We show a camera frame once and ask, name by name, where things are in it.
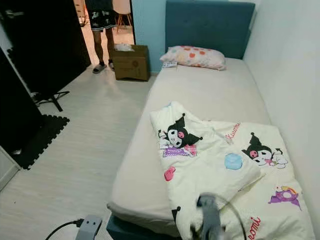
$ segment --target floor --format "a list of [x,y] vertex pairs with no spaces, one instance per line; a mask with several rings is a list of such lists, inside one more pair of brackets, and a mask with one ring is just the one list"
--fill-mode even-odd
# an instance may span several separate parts
[[[93,65],[99,63],[99,59],[95,52],[94,37],[91,31],[90,23],[87,23],[84,27],[81,28],[86,43],[86,47],[89,52],[90,60]],[[113,28],[113,39],[115,44],[134,44],[134,35],[132,27],[122,26],[118,28]],[[103,60],[105,63],[108,62],[109,55],[107,49],[107,37],[105,31],[101,33],[102,48],[103,48]]]
[[[70,94],[59,100],[63,112],[40,106],[70,122],[31,170],[19,171],[0,192],[0,240],[43,240],[88,214],[103,218],[96,239],[111,239],[106,204],[154,80],[117,81],[109,68],[92,74],[90,66],[64,89]],[[68,226],[50,240],[74,240],[77,232]]]

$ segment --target white bedsheet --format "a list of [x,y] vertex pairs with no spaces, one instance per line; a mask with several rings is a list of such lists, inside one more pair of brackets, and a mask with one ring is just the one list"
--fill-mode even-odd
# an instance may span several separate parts
[[202,120],[261,124],[270,120],[242,60],[227,58],[224,71],[189,66],[161,70],[117,173],[108,207],[125,221],[178,236],[150,121],[150,112],[171,101],[178,101]]

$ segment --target blue circle print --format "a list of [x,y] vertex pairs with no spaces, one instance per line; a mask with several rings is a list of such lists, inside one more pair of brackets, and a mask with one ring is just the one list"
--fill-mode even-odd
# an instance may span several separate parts
[[224,165],[227,169],[238,170],[242,167],[242,158],[235,153],[229,153],[224,158]]

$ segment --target polka dot pillowcase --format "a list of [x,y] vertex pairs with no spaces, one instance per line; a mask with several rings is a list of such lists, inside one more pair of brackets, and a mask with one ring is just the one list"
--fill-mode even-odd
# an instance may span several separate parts
[[191,67],[226,69],[226,59],[221,52],[194,46],[169,47],[168,52],[160,60],[162,62],[177,61],[180,65]]

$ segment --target black shorts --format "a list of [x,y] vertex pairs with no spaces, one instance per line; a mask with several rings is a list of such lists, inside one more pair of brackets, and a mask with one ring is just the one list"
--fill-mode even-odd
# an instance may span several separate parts
[[93,10],[88,11],[90,25],[93,31],[101,31],[116,27],[115,11],[113,10]]

